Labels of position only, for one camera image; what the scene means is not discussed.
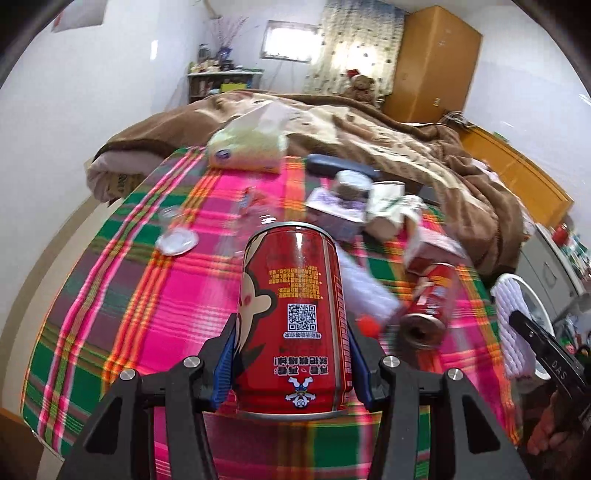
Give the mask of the person's right hand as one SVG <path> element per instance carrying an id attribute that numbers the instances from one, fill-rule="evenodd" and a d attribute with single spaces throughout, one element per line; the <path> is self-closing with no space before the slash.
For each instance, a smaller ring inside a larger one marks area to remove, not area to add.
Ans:
<path id="1" fill-rule="evenodd" d="M 557 430 L 555 413 L 558 398 L 559 392 L 556 391 L 550 397 L 550 405 L 543 411 L 527 442 L 526 450 L 531 455 L 554 450 L 570 458 L 580 443 L 580 435 L 577 432 Z"/>

